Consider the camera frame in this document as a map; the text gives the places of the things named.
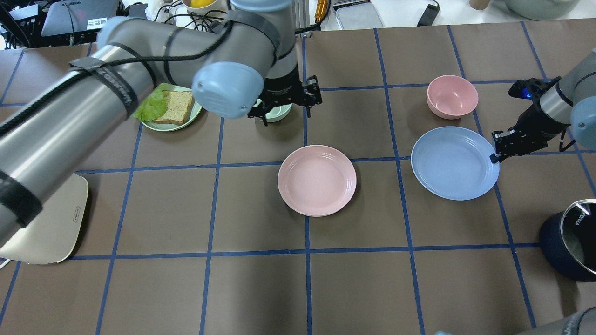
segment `blue joint cap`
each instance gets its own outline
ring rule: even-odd
[[[193,78],[193,96],[206,110],[221,117],[245,116],[257,100],[265,81],[248,65],[220,61],[200,69]]]
[[[232,0],[234,8],[248,12],[271,13],[286,9],[292,0]]]
[[[573,137],[583,145],[596,150],[596,95],[580,101],[571,110]]]

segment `sticker label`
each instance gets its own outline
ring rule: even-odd
[[[108,20],[107,17],[94,18],[93,20],[89,20],[89,21],[87,21],[87,30],[103,28],[104,24],[107,20]]]
[[[76,223],[79,220],[80,206],[76,206],[74,210],[73,222]]]

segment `black tape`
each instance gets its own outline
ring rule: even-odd
[[[583,317],[594,308],[596,307],[589,308],[583,312],[577,312],[568,317],[568,319],[566,319],[565,323],[563,324],[563,330],[561,330],[561,335],[578,335],[579,325],[582,323]]]
[[[582,77],[582,79],[579,79],[578,82],[575,84],[575,87],[573,88],[573,90],[575,90],[576,88],[578,88],[579,84],[581,84],[584,80],[586,80],[587,78],[596,75],[596,72],[592,72],[592,73],[588,73],[587,75],[585,75],[584,77]]]
[[[294,51],[294,46],[292,46],[292,49],[290,49],[288,52],[286,52],[285,54],[281,55],[278,57],[278,59],[282,60],[284,59],[287,55],[289,55],[292,51]]]
[[[273,44],[273,48],[275,50],[275,59],[277,60],[281,58],[277,54],[277,49],[281,44],[280,32],[277,31],[277,28],[271,22],[269,22],[269,20],[255,13],[232,10],[228,11],[226,21],[234,21],[246,24],[247,26],[255,28],[256,30],[263,33],[263,35],[265,35],[271,41],[271,44]]]
[[[122,43],[112,42],[112,43],[108,43],[107,45],[117,46],[118,48],[125,50],[126,52],[128,52],[129,54],[133,55],[136,58],[142,58],[141,54],[139,54],[138,52],[134,51],[133,49],[131,49],[130,47],[128,47]],[[149,63],[147,63],[146,61],[141,61],[141,64],[143,64],[145,69],[147,69],[147,72],[149,72],[149,75],[151,76],[151,80],[153,81],[153,87],[157,87],[157,79],[155,77],[155,72],[153,72],[153,69],[149,66]]]
[[[44,208],[40,199],[21,183],[0,170],[0,204],[18,218],[24,228]]]
[[[122,78],[114,67],[107,65],[102,60],[93,57],[81,58],[70,62],[75,71],[87,71],[102,84],[114,92],[126,109],[126,116],[130,116],[139,106],[139,99],[135,91]]]
[[[120,98],[126,109],[127,116],[130,116],[139,107],[139,100],[136,97],[135,91],[118,72],[113,70],[113,67],[102,66],[92,71],[91,74]]]
[[[567,98],[563,94],[563,91],[561,91],[561,88],[559,87],[558,82],[555,84],[555,90],[557,90],[557,94],[559,95],[561,100],[565,101],[565,103],[567,103],[569,106],[573,106],[573,101],[569,100],[569,98]]]

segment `black cable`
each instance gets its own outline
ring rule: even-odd
[[[8,44],[8,41],[6,40],[6,37],[4,37],[4,35],[2,35],[2,34],[0,34],[0,36],[2,36],[2,38],[4,39],[4,50],[9,50],[10,45]]]
[[[4,135],[8,134],[13,129],[20,126],[23,122],[28,120],[30,117],[35,115],[41,109],[42,106],[50,102],[60,92],[67,89],[74,83],[80,81],[81,79],[87,77],[88,75],[89,73],[87,72],[79,72],[76,75],[68,78],[67,80],[56,86],[52,91],[49,91],[46,95],[35,101],[30,106],[28,106],[21,113],[0,125],[0,138],[4,137]]]
[[[207,27],[205,26],[205,15],[203,16],[203,18],[201,19],[201,31],[202,32],[208,32],[209,30],[207,30]]]
[[[209,17],[209,14],[211,13],[222,13],[222,14],[227,14],[228,12],[226,11],[221,11],[221,10],[210,10],[208,12],[206,12],[203,16],[205,17]]]
[[[170,5],[163,5],[163,6],[161,6],[157,10],[157,14],[155,15],[155,18],[153,19],[153,22],[156,22],[157,21],[157,18],[159,17],[159,13],[162,11],[162,9],[164,9],[164,8],[167,7],[167,12],[169,13],[170,10],[172,10],[173,7],[180,6],[180,5],[182,5],[182,0],[174,1]]]
[[[16,38],[20,42],[21,45],[26,46],[27,48],[35,47],[35,43],[33,43],[33,41],[31,40],[31,36],[27,35],[24,32],[23,27],[21,27],[21,25],[15,21],[15,19],[10,15],[8,9],[1,2],[0,17],[1,20],[4,20],[4,22],[2,22],[2,25],[6,28],[7,31],[9,31],[13,35],[14,38]]]
[[[226,24],[226,28],[223,31],[223,34],[217,40],[215,40],[215,42],[213,44],[211,44],[211,46],[209,46],[207,49],[205,49],[202,52],[199,52],[198,54],[195,54],[195,55],[126,58],[126,59],[122,59],[122,60],[108,62],[108,63],[106,63],[106,65],[118,66],[118,65],[122,65],[122,64],[128,64],[128,63],[140,63],[143,61],[186,61],[186,60],[199,59],[199,58],[213,52],[213,50],[215,50],[217,47],[219,47],[228,38],[229,34],[232,31],[233,24],[234,24],[233,22],[229,22],[228,24]],[[58,86],[56,86],[54,89],[52,89],[51,91],[46,93],[43,97],[40,97],[37,101],[32,103],[30,106],[25,108],[23,111],[21,111],[18,115],[7,120],[5,123],[0,125],[0,138],[4,137],[6,134],[11,132],[13,129],[15,129],[16,127],[23,124],[23,122],[25,122],[27,119],[29,119],[30,117],[35,115],[37,112],[39,112],[41,107],[43,107],[45,104],[50,102],[56,95],[60,94],[68,87],[72,86],[76,82],[78,82],[81,79],[83,79],[87,76],[90,76],[90,75],[91,74],[89,72],[83,72],[83,71],[77,72],[74,76],[68,78],[67,80],[65,80]]]
[[[207,26],[206,26],[207,27],[207,32],[215,33],[215,30],[213,30],[213,28],[211,28],[211,25],[213,24],[213,22],[217,22],[217,21],[211,20],[211,19],[208,19],[208,18],[204,18],[203,19],[203,22],[205,22],[205,21],[207,21]]]
[[[197,14],[194,14],[194,13],[191,13],[188,16],[190,16],[191,21],[186,26],[184,26],[182,28],[186,28],[186,27],[188,27],[188,26],[190,26],[191,24],[194,23],[194,28],[197,29],[198,28],[197,20],[199,19],[199,16]]]
[[[313,30],[321,30],[321,25],[323,24],[323,21],[325,21],[325,19],[327,18],[327,16],[329,16],[329,8],[330,7],[331,7],[331,4],[328,4],[327,5],[327,10],[325,10],[325,15],[323,16],[323,19],[321,20],[321,22],[315,23],[315,24],[311,24],[308,27],[296,29],[296,30],[294,30],[294,34],[295,35],[298,35],[298,34],[310,32],[310,31],[313,31]]]
[[[567,132],[567,129],[563,129],[563,132],[561,133],[561,139],[559,140],[559,152],[564,152],[567,149],[569,149],[573,144],[575,144],[575,139],[573,139],[571,142],[569,142],[569,144],[565,145],[565,147],[563,147],[563,139],[565,139],[565,133]]]
[[[60,2],[62,2],[64,4],[64,6],[66,7],[66,10],[69,12],[69,16],[70,16],[70,27],[72,27],[73,29],[73,40],[70,42],[70,45],[73,45],[75,43],[75,24],[73,22],[73,16],[70,12],[70,7],[69,5],[64,2],[64,0],[60,0]]]
[[[192,15],[191,15],[191,14],[176,14],[176,15],[172,15],[172,16],[168,17],[168,18],[167,18],[167,19],[166,19],[164,22],[162,22],[162,23],[167,23],[169,20],[171,20],[171,19],[173,19],[173,18],[175,18],[175,17],[180,17],[180,16],[190,16],[190,17],[192,17]]]
[[[55,2],[58,2],[58,1],[60,1],[60,0],[54,0],[54,1],[48,0],[48,2],[46,2],[46,4],[43,5],[40,10],[44,10],[47,6],[49,6],[49,5],[51,5],[51,4],[55,3]]]
[[[26,22],[18,23],[18,25],[21,27],[21,30],[23,31],[23,33],[26,36],[31,36],[31,32],[29,31],[29,25]]]

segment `pink bowl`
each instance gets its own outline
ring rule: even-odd
[[[285,159],[277,186],[293,210],[308,216],[327,216],[342,209],[354,195],[356,170],[339,150],[309,145]]]
[[[459,119],[478,105],[478,92],[472,83],[459,76],[446,75],[430,82],[426,102],[436,116]]]

